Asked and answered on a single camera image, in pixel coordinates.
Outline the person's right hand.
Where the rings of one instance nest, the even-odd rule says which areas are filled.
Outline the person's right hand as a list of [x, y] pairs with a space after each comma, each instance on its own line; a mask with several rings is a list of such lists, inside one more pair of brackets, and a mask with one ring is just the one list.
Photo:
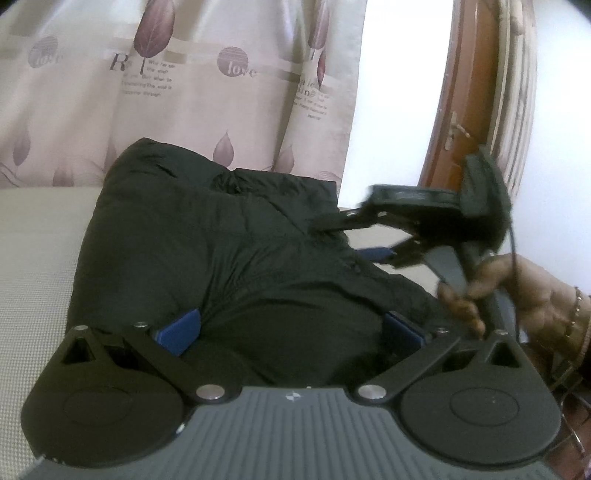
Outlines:
[[500, 255], [481, 263], [465, 296], [443, 282], [437, 296], [453, 316], [481, 337], [485, 324], [477, 302], [499, 288], [509, 294], [531, 341], [571, 359], [579, 355], [586, 341], [590, 298], [520, 255]]

